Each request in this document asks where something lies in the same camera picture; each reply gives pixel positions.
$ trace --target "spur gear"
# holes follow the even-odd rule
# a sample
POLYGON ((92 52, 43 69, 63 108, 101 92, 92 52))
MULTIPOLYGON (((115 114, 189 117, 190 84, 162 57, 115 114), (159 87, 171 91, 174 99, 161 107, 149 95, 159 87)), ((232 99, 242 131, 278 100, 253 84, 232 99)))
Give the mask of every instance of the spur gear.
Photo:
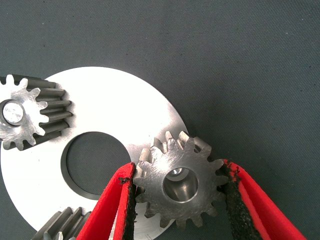
POLYGON ((184 229, 187 219, 201 227, 201 213, 216 216, 212 202, 225 198, 217 187, 226 184, 228 177, 216 175, 224 162, 209 162, 211 146, 183 131, 177 139, 167 131, 165 140, 155 138, 151 148, 141 153, 133 179, 141 192, 136 201, 147 202, 147 218, 160 214, 161 228, 175 220, 184 229))
POLYGON ((31 240, 76 240, 90 213, 82 215, 81 207, 75 211, 70 207, 57 211, 31 240))
POLYGON ((59 137, 69 125, 71 104, 55 82, 9 74, 0 77, 0 140, 5 150, 20 151, 59 137))

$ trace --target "circular metal plate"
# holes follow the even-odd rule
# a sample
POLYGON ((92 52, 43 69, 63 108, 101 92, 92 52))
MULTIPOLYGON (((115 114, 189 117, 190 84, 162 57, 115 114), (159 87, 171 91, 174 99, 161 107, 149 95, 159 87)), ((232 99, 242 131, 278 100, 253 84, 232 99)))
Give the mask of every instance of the circular metal plate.
MULTIPOLYGON (((129 73, 105 67, 81 67, 57 73, 47 80, 65 89, 72 101, 70 128, 62 136, 24 151, 1 149, 5 187, 23 218, 37 231, 57 211, 83 207, 92 211, 96 200, 74 192, 63 178, 61 158, 67 144, 86 132, 102 132, 118 139, 137 163, 151 138, 164 141, 187 131, 184 122, 155 88, 129 73)), ((138 203, 134 239, 150 240, 165 229, 160 216, 145 218, 146 205, 138 203)))

